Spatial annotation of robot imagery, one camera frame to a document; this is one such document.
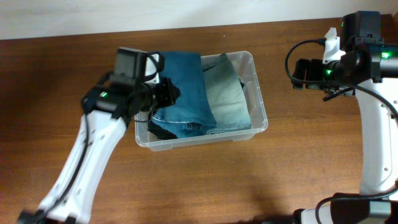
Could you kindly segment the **dark blue jeans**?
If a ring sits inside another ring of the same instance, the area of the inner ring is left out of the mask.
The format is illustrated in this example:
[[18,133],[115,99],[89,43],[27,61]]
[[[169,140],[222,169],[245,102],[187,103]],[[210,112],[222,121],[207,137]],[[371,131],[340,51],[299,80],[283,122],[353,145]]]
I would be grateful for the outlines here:
[[208,103],[201,55],[178,51],[160,54],[165,63],[159,77],[170,78],[181,95],[174,105],[159,109],[151,121],[177,138],[205,135],[216,121]]

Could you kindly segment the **dark navy clothing bundle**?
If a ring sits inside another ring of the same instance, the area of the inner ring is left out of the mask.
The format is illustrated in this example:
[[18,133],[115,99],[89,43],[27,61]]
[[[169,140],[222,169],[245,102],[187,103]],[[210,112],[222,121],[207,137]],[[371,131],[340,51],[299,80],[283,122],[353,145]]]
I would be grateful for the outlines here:
[[161,140],[171,140],[177,139],[177,136],[155,124],[153,121],[149,121],[147,125],[148,132],[155,135],[158,139]]

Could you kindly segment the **light blue jeans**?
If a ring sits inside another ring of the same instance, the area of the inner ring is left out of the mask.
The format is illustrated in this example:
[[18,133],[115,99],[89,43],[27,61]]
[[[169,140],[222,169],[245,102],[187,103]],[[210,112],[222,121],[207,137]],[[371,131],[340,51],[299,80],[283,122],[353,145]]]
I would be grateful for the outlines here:
[[226,54],[203,65],[208,103],[216,121],[207,134],[243,131],[252,128],[244,92],[232,61]]

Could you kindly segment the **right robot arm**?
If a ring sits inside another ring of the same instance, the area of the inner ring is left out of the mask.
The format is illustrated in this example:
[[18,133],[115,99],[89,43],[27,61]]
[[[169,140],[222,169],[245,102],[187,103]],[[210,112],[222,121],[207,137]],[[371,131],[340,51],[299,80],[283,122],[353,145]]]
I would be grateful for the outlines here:
[[288,71],[295,89],[325,92],[325,99],[354,96],[359,104],[363,171],[359,192],[336,193],[313,209],[298,209],[294,223],[397,222],[397,46],[385,43],[381,15],[344,16],[317,44],[321,59],[300,59]]

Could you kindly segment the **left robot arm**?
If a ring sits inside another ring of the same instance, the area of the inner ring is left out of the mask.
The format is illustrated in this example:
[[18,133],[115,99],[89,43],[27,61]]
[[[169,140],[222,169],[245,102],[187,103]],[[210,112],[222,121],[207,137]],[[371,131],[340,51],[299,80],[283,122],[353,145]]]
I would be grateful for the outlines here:
[[103,172],[135,115],[174,105],[180,96],[159,76],[164,67],[160,52],[118,49],[113,71],[81,100],[78,136],[56,183],[38,210],[22,211],[18,223],[89,223]]

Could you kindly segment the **clear plastic storage container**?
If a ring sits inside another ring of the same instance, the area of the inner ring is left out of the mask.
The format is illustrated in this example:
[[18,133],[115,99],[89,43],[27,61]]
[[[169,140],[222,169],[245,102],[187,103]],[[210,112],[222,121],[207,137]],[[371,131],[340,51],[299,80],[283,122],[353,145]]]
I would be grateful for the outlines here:
[[148,132],[146,123],[139,122],[135,124],[135,139],[137,144],[141,147],[148,147],[151,151],[164,151],[177,147],[187,147],[214,142],[247,140],[251,139],[256,134],[265,131],[269,122],[264,108],[253,56],[247,51],[229,52],[227,53],[227,56],[231,60],[240,81],[244,83],[243,93],[246,99],[248,113],[251,118],[251,129],[192,138],[161,140]]

